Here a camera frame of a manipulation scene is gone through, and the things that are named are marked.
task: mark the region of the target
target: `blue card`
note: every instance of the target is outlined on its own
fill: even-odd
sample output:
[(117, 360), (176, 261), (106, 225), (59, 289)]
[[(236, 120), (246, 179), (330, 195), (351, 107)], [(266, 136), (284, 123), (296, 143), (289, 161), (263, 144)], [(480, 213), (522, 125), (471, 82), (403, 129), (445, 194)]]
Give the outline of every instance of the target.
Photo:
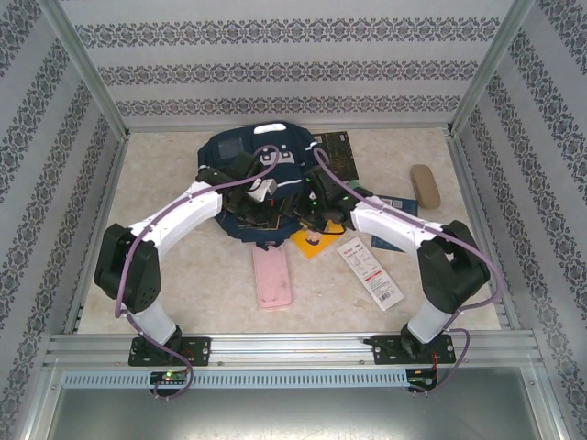
[[(380, 199), (390, 206), (400, 209), (405, 213), (418, 217), (418, 201), (413, 199), (403, 199), (401, 197), (389, 197), (387, 195), (380, 195)], [(385, 250), (394, 250), (396, 252), (403, 252), (400, 248), (381, 240), (378, 236), (371, 237), (371, 247)]]

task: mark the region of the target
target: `white label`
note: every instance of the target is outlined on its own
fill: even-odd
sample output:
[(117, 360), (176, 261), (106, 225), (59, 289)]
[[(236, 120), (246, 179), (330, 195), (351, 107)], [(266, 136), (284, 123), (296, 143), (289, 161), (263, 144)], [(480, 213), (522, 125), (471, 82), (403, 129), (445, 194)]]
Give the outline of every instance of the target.
[(339, 247), (338, 253), (384, 312), (404, 298), (404, 294), (395, 285), (392, 277), (360, 241), (360, 238), (353, 238)]

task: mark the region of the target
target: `pink phone case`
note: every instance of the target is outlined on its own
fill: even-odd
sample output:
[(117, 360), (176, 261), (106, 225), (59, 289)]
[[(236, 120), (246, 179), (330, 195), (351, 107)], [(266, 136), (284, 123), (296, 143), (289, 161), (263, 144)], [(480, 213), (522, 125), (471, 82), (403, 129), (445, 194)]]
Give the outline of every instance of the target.
[(253, 245), (253, 262), (259, 306), (267, 308), (291, 304), (292, 289), (285, 246), (263, 250)]

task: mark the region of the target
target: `wallpaper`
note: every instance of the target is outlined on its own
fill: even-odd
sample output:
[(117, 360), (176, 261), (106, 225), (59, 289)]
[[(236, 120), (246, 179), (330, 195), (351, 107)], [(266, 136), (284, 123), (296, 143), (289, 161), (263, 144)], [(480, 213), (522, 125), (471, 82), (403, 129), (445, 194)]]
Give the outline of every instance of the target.
[(63, 329), (118, 143), (37, 3), (0, 2), (0, 439)]
[(587, 10), (537, 1), (461, 134), (524, 327), (587, 437)]
[(62, 2), (131, 129), (447, 123), (511, 3)]

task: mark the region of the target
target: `beige floor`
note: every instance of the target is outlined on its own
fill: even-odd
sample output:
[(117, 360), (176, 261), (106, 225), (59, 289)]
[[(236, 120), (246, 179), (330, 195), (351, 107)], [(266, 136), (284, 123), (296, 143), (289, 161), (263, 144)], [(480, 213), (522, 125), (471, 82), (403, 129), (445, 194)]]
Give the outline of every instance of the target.
[[(135, 134), (131, 136), (109, 224), (130, 225), (182, 193), (197, 171), (197, 150), (213, 133)], [(420, 210), (428, 220), (467, 221), (467, 213), (440, 129), (351, 130), (360, 182), (374, 193), (414, 197), (409, 169), (425, 163), (442, 197), (437, 210)], [(405, 298), (382, 312), (337, 253), (353, 237), (349, 232), (312, 260), (285, 244), (293, 303), (276, 311), (257, 305), (251, 244), (227, 236), (214, 220), (191, 232), (161, 263), (161, 300), (185, 333), (300, 333), (398, 331), (424, 298), (418, 267), (405, 254), (374, 249)], [(489, 295), (480, 291), (475, 302)], [(80, 333), (133, 333), (113, 316), (114, 301), (92, 285)], [(455, 326), (498, 329), (492, 305), (461, 316)]]

